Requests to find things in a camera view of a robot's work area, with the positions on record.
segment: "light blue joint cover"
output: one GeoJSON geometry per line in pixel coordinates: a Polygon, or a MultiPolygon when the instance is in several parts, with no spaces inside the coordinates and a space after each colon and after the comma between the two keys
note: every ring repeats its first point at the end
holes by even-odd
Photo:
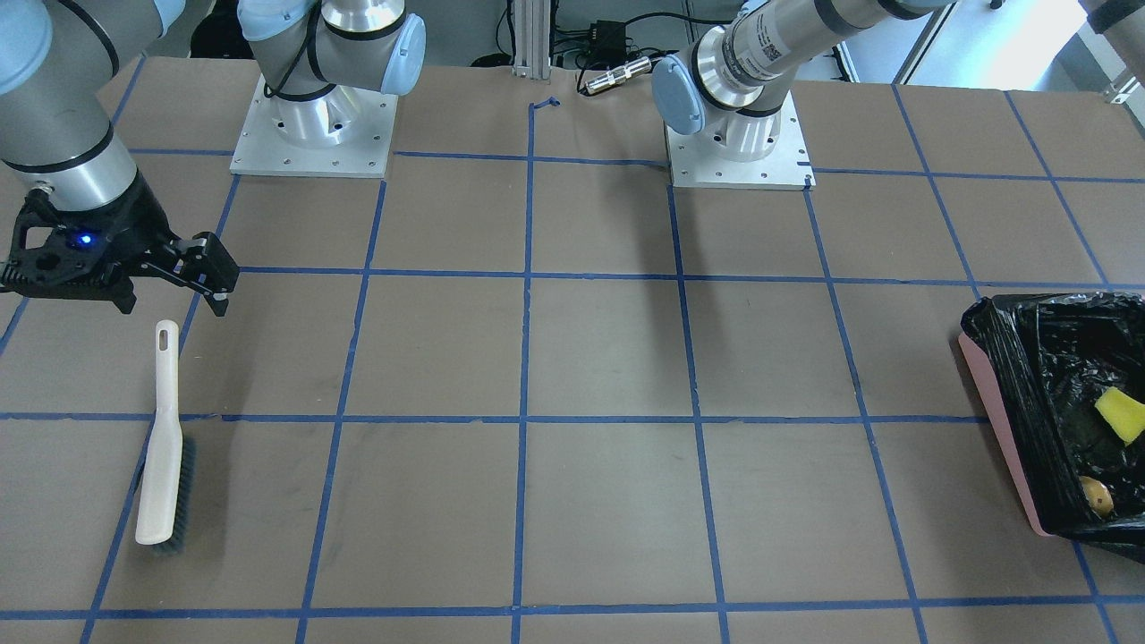
{"type": "Polygon", "coordinates": [[[240,0],[238,23],[243,38],[258,42],[274,38],[306,17],[317,0],[240,0]]]}
{"type": "Polygon", "coordinates": [[[662,60],[652,72],[652,95],[660,116],[676,132],[695,134],[704,128],[706,117],[700,89],[676,54],[662,60]]]}
{"type": "Polygon", "coordinates": [[[413,91],[426,60],[426,23],[421,16],[405,16],[405,24],[397,32],[394,53],[389,55],[386,76],[381,78],[381,93],[404,96],[413,91]]]}
{"type": "Polygon", "coordinates": [[[747,16],[751,11],[755,11],[756,9],[763,7],[764,3],[766,2],[767,0],[748,0],[747,2],[743,3],[743,7],[740,8],[740,15],[747,16]]]}
{"type": "Polygon", "coordinates": [[[24,84],[52,48],[52,16],[40,0],[6,0],[0,10],[0,94],[24,84]]]}
{"type": "Polygon", "coordinates": [[[187,8],[187,0],[151,0],[155,2],[155,8],[159,10],[159,19],[163,22],[163,32],[159,38],[167,36],[167,30],[171,29],[171,23],[183,15],[183,9],[187,8]]]}

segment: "blue tape line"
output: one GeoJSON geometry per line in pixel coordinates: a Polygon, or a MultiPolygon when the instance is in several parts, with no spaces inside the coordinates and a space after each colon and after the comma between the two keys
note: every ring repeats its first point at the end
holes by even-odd
{"type": "Polygon", "coordinates": [[[1111,284],[1098,284],[1092,282],[979,282],[982,286],[995,286],[1001,289],[1069,289],[1069,290],[1097,290],[1108,288],[1111,284]]]}
{"type": "Polygon", "coordinates": [[[261,620],[298,618],[299,608],[112,608],[101,620],[261,620]]]}
{"type": "Polygon", "coordinates": [[[1092,604],[1093,598],[1085,595],[1063,596],[1025,596],[1025,597],[949,597],[938,599],[919,599],[925,608],[954,608],[976,606],[1068,606],[1074,604],[1092,604]]]}
{"type": "Polygon", "coordinates": [[[1093,269],[1097,270],[1097,276],[1101,278],[1103,284],[1108,284],[1110,278],[1106,277],[1105,270],[1101,269],[1101,264],[1097,261],[1097,254],[1093,253],[1093,248],[1089,245],[1089,239],[1085,238],[1085,234],[1082,231],[1081,225],[1077,222],[1077,218],[1074,217],[1073,210],[1066,202],[1066,196],[1061,194],[1061,187],[1058,186],[1053,173],[1050,172],[1050,166],[1045,163],[1045,157],[1042,156],[1042,151],[1037,148],[1037,143],[1034,141],[1034,135],[1030,134],[1029,128],[1026,127],[1026,120],[1021,118],[1021,112],[1018,111],[1018,105],[1014,104],[1013,97],[1009,92],[1003,92],[1002,94],[1005,95],[1005,101],[1010,104],[1010,110],[1013,111],[1014,118],[1018,119],[1018,125],[1021,126],[1021,131],[1026,135],[1026,140],[1029,141],[1029,147],[1033,148],[1034,155],[1037,157],[1037,163],[1042,164],[1042,170],[1045,171],[1045,176],[1049,178],[1050,186],[1053,187],[1053,193],[1058,196],[1061,207],[1066,211],[1066,217],[1069,218],[1069,225],[1074,227],[1074,233],[1077,234],[1077,241],[1081,242],[1082,248],[1085,249],[1085,254],[1089,256],[1090,262],[1093,264],[1093,269]]]}
{"type": "Polygon", "coordinates": [[[0,611],[0,621],[85,620],[87,611],[0,611]]]}
{"type": "MultiPolygon", "coordinates": [[[[366,246],[365,262],[363,270],[370,267],[373,261],[374,248],[378,245],[378,230],[381,228],[381,213],[386,204],[386,182],[378,186],[378,201],[374,206],[373,222],[370,226],[370,241],[366,246]]],[[[342,439],[342,425],[345,423],[346,405],[349,399],[350,380],[354,376],[354,361],[357,355],[357,343],[362,333],[362,317],[365,314],[366,297],[370,291],[370,275],[362,275],[362,285],[358,288],[357,305],[354,309],[354,335],[350,336],[349,347],[346,351],[346,367],[342,370],[342,385],[338,394],[338,419],[334,422],[333,432],[330,437],[330,453],[326,456],[326,476],[322,486],[322,501],[318,505],[318,520],[314,529],[314,544],[310,548],[310,563],[307,567],[306,587],[302,591],[302,615],[298,620],[298,630],[294,641],[297,644],[306,642],[308,613],[314,603],[314,588],[318,579],[318,560],[322,558],[322,543],[326,534],[326,518],[330,515],[330,497],[334,488],[334,473],[338,469],[338,448],[342,439]]]]}
{"type": "Polygon", "coordinates": [[[931,172],[931,176],[943,179],[988,179],[995,181],[1048,181],[1044,176],[1032,174],[979,174],[977,172],[931,172]]]}
{"type": "MultiPolygon", "coordinates": [[[[1100,604],[1143,605],[1145,595],[1106,595],[1100,604]]],[[[1069,606],[1090,605],[1089,595],[1045,595],[1012,597],[934,597],[918,599],[923,608],[984,607],[984,606],[1069,606]]],[[[611,614],[684,614],[684,613],[782,613],[829,611],[908,610],[908,599],[852,599],[822,602],[732,602],[685,604],[564,604],[543,606],[349,606],[310,608],[309,619],[354,618],[503,618],[508,615],[611,615],[611,614]]],[[[89,611],[44,610],[0,611],[0,621],[78,621],[87,619],[89,611]]],[[[246,620],[297,619],[302,608],[104,608],[97,611],[102,620],[246,620]]]]}
{"type": "MultiPolygon", "coordinates": [[[[337,268],[337,267],[305,267],[305,266],[244,266],[243,273],[266,273],[286,275],[389,275],[398,277],[499,277],[520,280],[524,273],[513,270],[440,270],[440,269],[414,269],[414,268],[337,268]]],[[[531,272],[530,277],[535,280],[631,280],[631,281],[676,281],[676,275],[665,273],[561,273],[561,272],[531,272]]],[[[824,284],[823,277],[805,275],[685,275],[687,282],[763,282],[763,283],[800,283],[800,284],[824,284]]],[[[913,280],[899,277],[832,277],[836,284],[870,284],[870,285],[901,285],[901,286],[970,286],[966,280],[913,280]]],[[[1145,284],[1111,283],[1100,282],[1011,282],[997,280],[976,281],[978,286],[998,286],[1010,289],[1123,289],[1145,290],[1145,284]]]]}
{"type": "Polygon", "coordinates": [[[672,281],[676,275],[664,275],[660,273],[531,273],[531,277],[537,280],[640,280],[640,281],[672,281]]]}
{"type": "Polygon", "coordinates": [[[1145,595],[1101,595],[1103,604],[1145,604],[1145,595]]]}
{"type": "Polygon", "coordinates": [[[966,425],[981,425],[984,423],[989,423],[990,419],[985,416],[868,416],[868,421],[877,424],[892,424],[892,423],[941,423],[941,424],[966,424],[966,425]]]}
{"type": "Polygon", "coordinates": [[[16,305],[16,311],[11,314],[11,319],[8,320],[8,327],[5,328],[3,336],[0,336],[0,356],[3,356],[5,350],[8,348],[8,343],[16,335],[16,327],[19,325],[19,320],[24,316],[24,311],[27,309],[27,298],[19,300],[19,304],[16,305]]]}
{"type": "Polygon", "coordinates": [[[116,112],[111,115],[111,125],[117,125],[119,123],[119,117],[124,113],[124,108],[127,107],[127,100],[132,97],[132,92],[135,91],[135,84],[140,79],[140,72],[143,71],[143,64],[147,63],[147,56],[141,56],[140,62],[135,65],[135,71],[132,72],[132,79],[127,81],[127,88],[124,89],[124,95],[119,97],[119,104],[116,107],[116,112]]]}
{"type": "Polygon", "coordinates": [[[978,285],[974,281],[974,273],[970,269],[970,261],[966,259],[965,251],[962,250],[962,242],[958,241],[958,233],[954,228],[954,220],[950,219],[950,213],[946,210],[946,202],[942,201],[942,194],[938,189],[938,182],[934,181],[934,175],[931,173],[930,164],[926,163],[926,155],[923,154],[923,146],[918,141],[918,134],[915,133],[915,126],[910,123],[910,116],[907,113],[907,105],[902,102],[902,96],[899,94],[899,88],[894,85],[891,86],[891,92],[894,94],[894,102],[899,105],[899,113],[902,115],[902,121],[907,125],[907,132],[910,134],[910,141],[915,146],[915,152],[918,154],[918,162],[923,164],[923,171],[926,173],[926,180],[931,184],[931,191],[934,193],[934,199],[938,202],[938,207],[942,212],[942,220],[946,222],[946,229],[950,233],[950,241],[954,242],[954,250],[958,253],[958,261],[962,262],[962,269],[966,274],[966,281],[970,282],[970,289],[974,292],[974,298],[981,298],[982,294],[978,292],[978,285]]]}
{"type": "MultiPolygon", "coordinates": [[[[0,411],[0,421],[87,421],[87,422],[142,422],[150,421],[152,414],[81,413],[81,411],[0,411]]],[[[380,424],[515,424],[521,416],[371,416],[344,414],[180,414],[180,421],[195,422],[218,418],[223,423],[355,423],[380,424]]],[[[984,416],[867,416],[871,423],[917,423],[917,424],[981,424],[989,419],[984,416]]],[[[686,424],[694,423],[695,416],[548,416],[524,417],[532,424],[560,425],[619,425],[619,424],[686,424]]],[[[701,416],[705,425],[744,423],[753,425],[851,425],[862,423],[862,416],[701,416]]]]}
{"type": "Polygon", "coordinates": [[[831,268],[827,261],[827,249],[823,246],[823,236],[819,228],[819,219],[815,217],[815,206],[811,201],[810,186],[804,189],[803,198],[805,205],[807,206],[807,215],[811,219],[811,230],[815,237],[815,246],[819,250],[819,261],[823,268],[823,276],[827,277],[827,290],[831,297],[831,308],[835,311],[835,322],[839,329],[839,339],[843,341],[843,353],[846,356],[847,370],[851,372],[851,383],[854,385],[855,390],[855,405],[858,405],[859,414],[862,416],[863,430],[867,433],[867,442],[870,446],[870,457],[875,464],[875,473],[878,477],[878,487],[883,495],[883,505],[886,508],[886,518],[891,524],[891,535],[894,537],[894,549],[899,555],[899,565],[902,567],[902,581],[907,587],[907,597],[910,599],[910,611],[915,616],[915,627],[918,630],[918,641],[919,644],[927,644],[929,639],[926,637],[926,626],[923,623],[923,613],[918,604],[918,592],[915,590],[914,576],[910,573],[910,561],[907,559],[906,543],[902,541],[902,531],[899,528],[899,519],[894,511],[894,502],[891,498],[891,486],[886,480],[886,471],[883,468],[883,457],[878,450],[878,441],[875,438],[875,429],[871,425],[870,414],[867,410],[867,401],[863,398],[862,382],[859,378],[859,368],[855,363],[854,352],[851,347],[851,338],[847,333],[847,327],[843,320],[843,309],[839,306],[839,296],[835,291],[835,282],[831,278],[831,268]]]}
{"type": "Polygon", "coordinates": [[[822,284],[822,277],[800,275],[685,275],[686,282],[785,282],[797,284],[822,284]]]}
{"type": "Polygon", "coordinates": [[[878,284],[878,285],[914,285],[914,286],[969,286],[965,280],[897,280],[893,277],[831,277],[836,284],[878,284]]]}
{"type": "MultiPolygon", "coordinates": [[[[712,509],[711,479],[708,474],[708,448],[704,442],[703,415],[700,408],[700,382],[696,377],[696,356],[692,341],[692,317],[688,314],[688,289],[684,278],[684,252],[680,249],[680,225],[676,212],[676,191],[671,183],[668,190],[668,215],[672,226],[672,252],[676,259],[676,288],[680,297],[680,321],[684,327],[684,354],[688,364],[688,393],[692,398],[692,422],[696,434],[696,460],[700,465],[700,489],[704,501],[704,524],[708,529],[708,551],[712,565],[712,586],[717,604],[722,605],[724,570],[720,565],[719,539],[716,534],[716,513],[712,509]]],[[[731,644],[732,634],[727,622],[727,611],[719,613],[720,642],[731,644]]]]}
{"type": "Polygon", "coordinates": [[[522,155],[475,155],[469,152],[414,152],[406,150],[396,150],[394,152],[395,157],[420,157],[429,159],[480,159],[480,160],[529,160],[528,156],[522,155]]]}
{"type": "Polygon", "coordinates": [[[240,272],[277,275],[362,275],[369,273],[361,268],[308,268],[305,266],[244,266],[240,272]]]}
{"type": "Polygon", "coordinates": [[[195,320],[195,313],[199,308],[199,300],[203,297],[199,293],[191,296],[191,304],[187,307],[187,315],[183,317],[183,325],[179,329],[179,354],[183,354],[183,347],[187,346],[187,338],[191,333],[191,321],[195,320]]]}
{"type": "Polygon", "coordinates": [[[1093,579],[1093,572],[1089,570],[1089,561],[1085,559],[1085,552],[1081,549],[1081,543],[1074,541],[1073,549],[1074,555],[1077,557],[1077,566],[1081,568],[1081,574],[1085,578],[1085,586],[1089,587],[1089,599],[1097,605],[1097,614],[1101,618],[1101,626],[1105,627],[1105,636],[1110,641],[1110,644],[1120,644],[1118,634],[1113,629],[1113,622],[1110,621],[1110,612],[1105,610],[1105,606],[1100,602],[1101,594],[1097,588],[1097,580],[1093,579]]]}
{"type": "Polygon", "coordinates": [[[179,148],[131,148],[129,151],[133,155],[179,155],[185,157],[229,157],[235,154],[235,150],[185,150],[179,148]]]}
{"type": "Polygon", "coordinates": [[[284,416],[270,414],[223,414],[219,416],[219,419],[223,423],[337,423],[338,416],[326,414],[284,416]]]}
{"type": "Polygon", "coordinates": [[[354,416],[345,415],[346,423],[360,424],[516,424],[521,422],[520,416],[354,416]]]}
{"type": "MultiPolygon", "coordinates": [[[[529,103],[528,160],[524,182],[524,289],[522,292],[521,313],[521,382],[520,406],[518,413],[516,440],[516,500],[513,509],[513,606],[521,605],[524,592],[524,510],[526,510],[526,476],[528,474],[528,440],[529,424],[526,419],[529,413],[529,322],[532,308],[532,202],[536,179],[536,143],[537,110],[551,104],[554,99],[540,105],[529,103]]],[[[513,615],[510,630],[511,644],[521,642],[521,616],[513,615]]]]}
{"type": "Polygon", "coordinates": [[[116,566],[116,558],[119,556],[119,548],[123,544],[124,533],[127,532],[127,519],[132,513],[132,505],[135,502],[136,481],[143,473],[143,462],[147,457],[147,443],[151,437],[151,426],[147,430],[147,439],[140,448],[139,457],[135,460],[135,468],[132,470],[131,482],[127,485],[127,493],[124,495],[124,503],[119,509],[119,520],[116,521],[116,532],[111,537],[111,545],[108,548],[108,556],[103,560],[103,571],[100,573],[100,582],[95,587],[95,595],[92,597],[92,607],[88,610],[87,619],[84,622],[84,630],[80,633],[79,643],[88,644],[92,641],[92,630],[95,628],[95,620],[100,607],[103,605],[103,597],[108,591],[108,583],[111,581],[111,571],[116,566]]]}
{"type": "Polygon", "coordinates": [[[1110,176],[1057,176],[1053,179],[1056,181],[1069,181],[1069,182],[1081,182],[1081,183],[1145,183],[1145,179],[1134,179],[1128,176],[1122,178],[1110,178],[1110,176]]]}
{"type": "Polygon", "coordinates": [[[222,214],[219,215],[219,225],[215,226],[215,237],[222,237],[223,229],[227,228],[227,220],[230,219],[230,207],[235,205],[235,195],[238,194],[238,182],[243,180],[240,174],[236,174],[230,180],[230,189],[227,190],[227,201],[222,204],[222,214]]]}
{"type": "Polygon", "coordinates": [[[690,424],[693,419],[692,416],[528,416],[526,418],[530,423],[560,425],[615,425],[626,423],[690,424]]]}
{"type": "Polygon", "coordinates": [[[126,423],[150,421],[153,414],[89,414],[81,411],[6,411],[0,413],[3,421],[95,421],[101,423],[126,423]]]}
{"type": "Polygon", "coordinates": [[[506,277],[520,280],[524,273],[514,270],[436,270],[414,268],[371,268],[370,275],[394,275],[401,277],[506,277]]]}
{"type": "Polygon", "coordinates": [[[652,159],[584,159],[576,157],[534,157],[542,163],[564,163],[575,165],[638,165],[646,167],[668,167],[668,162],[652,159]]]}

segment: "floor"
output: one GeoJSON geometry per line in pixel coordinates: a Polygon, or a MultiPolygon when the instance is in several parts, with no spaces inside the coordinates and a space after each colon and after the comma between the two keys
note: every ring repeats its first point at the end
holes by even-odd
{"type": "Polygon", "coordinates": [[[226,317],[0,298],[0,642],[1145,642],[1140,566],[1034,535],[953,345],[978,296],[1145,291],[1122,110],[803,83],[814,190],[676,190],[647,79],[429,68],[386,182],[237,178],[256,78],[101,93],[244,266],[226,317]],[[164,317],[174,558],[132,539],[164,317]]]}

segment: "black ring band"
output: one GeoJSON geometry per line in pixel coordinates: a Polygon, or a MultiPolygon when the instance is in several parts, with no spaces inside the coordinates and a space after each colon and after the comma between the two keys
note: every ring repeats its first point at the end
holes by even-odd
{"type": "Polygon", "coordinates": [[[318,5],[315,5],[306,23],[306,58],[310,63],[310,71],[314,72],[314,76],[323,83],[330,83],[325,76],[322,76],[322,68],[318,66],[317,34],[319,17],[322,17],[322,11],[318,10],[318,5]]]}
{"type": "Polygon", "coordinates": [[[1145,0],[1108,0],[1089,15],[1089,26],[1095,33],[1105,33],[1142,7],[1145,7],[1145,0]]]}
{"type": "Polygon", "coordinates": [[[108,50],[108,58],[111,60],[111,76],[119,73],[119,54],[116,52],[116,45],[111,41],[111,37],[108,36],[103,26],[92,17],[92,14],[88,14],[84,10],[84,7],[80,7],[73,0],[60,0],[60,3],[69,11],[76,14],[76,17],[84,21],[84,24],[100,39],[100,44],[108,50]]]}
{"type": "Polygon", "coordinates": [[[9,162],[3,162],[3,164],[15,170],[16,172],[23,172],[25,174],[50,174],[53,172],[63,172],[65,170],[79,167],[85,163],[100,156],[101,154],[103,154],[104,150],[108,149],[108,146],[111,144],[111,140],[114,138],[116,138],[116,131],[113,127],[111,127],[111,124],[109,123],[108,133],[103,135],[103,139],[100,139],[100,142],[96,143],[94,148],[92,148],[90,150],[84,152],[82,155],[76,158],[71,158],[60,163],[52,163],[47,165],[19,165],[9,162]]]}
{"type": "Polygon", "coordinates": [[[316,92],[310,92],[309,94],[283,94],[282,92],[278,92],[275,95],[282,99],[283,101],[290,101],[292,103],[305,103],[307,101],[321,99],[326,94],[330,94],[331,92],[334,91],[334,87],[338,86],[331,83],[330,85],[323,87],[322,89],[318,89],[316,92]]]}
{"type": "Polygon", "coordinates": [[[346,40],[377,40],[379,38],[385,38],[390,33],[394,33],[397,30],[402,29],[403,24],[405,24],[404,10],[402,11],[402,15],[397,16],[397,19],[394,21],[393,24],[386,25],[381,29],[376,29],[373,31],[344,31],[330,24],[329,22],[326,23],[326,29],[329,29],[330,32],[333,33],[334,36],[338,36],[339,38],[345,38],[346,40]]]}
{"type": "Polygon", "coordinates": [[[844,38],[854,36],[862,31],[858,26],[848,23],[843,15],[839,14],[839,10],[835,8],[835,2],[832,0],[815,0],[815,11],[819,14],[819,19],[823,21],[823,24],[827,25],[827,29],[844,38]]]}
{"type": "Polygon", "coordinates": [[[919,14],[911,11],[910,9],[899,5],[894,0],[878,0],[878,6],[882,7],[887,14],[899,18],[900,21],[913,21],[915,18],[921,18],[926,14],[919,14]]]}
{"type": "Polygon", "coordinates": [[[777,113],[782,109],[783,109],[783,104],[780,103],[779,107],[772,108],[769,110],[763,110],[763,111],[760,111],[760,110],[749,110],[748,108],[743,108],[742,110],[740,110],[740,111],[737,111],[735,113],[743,115],[743,116],[750,116],[752,118],[764,118],[765,116],[772,116],[774,113],[777,113]]]}

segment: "brush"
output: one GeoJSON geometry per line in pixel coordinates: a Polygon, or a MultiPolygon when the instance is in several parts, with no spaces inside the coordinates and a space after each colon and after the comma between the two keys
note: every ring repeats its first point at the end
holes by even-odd
{"type": "Polygon", "coordinates": [[[187,536],[195,441],[179,425],[179,324],[155,327],[155,425],[140,484],[135,541],[159,555],[182,552],[187,536]]]}

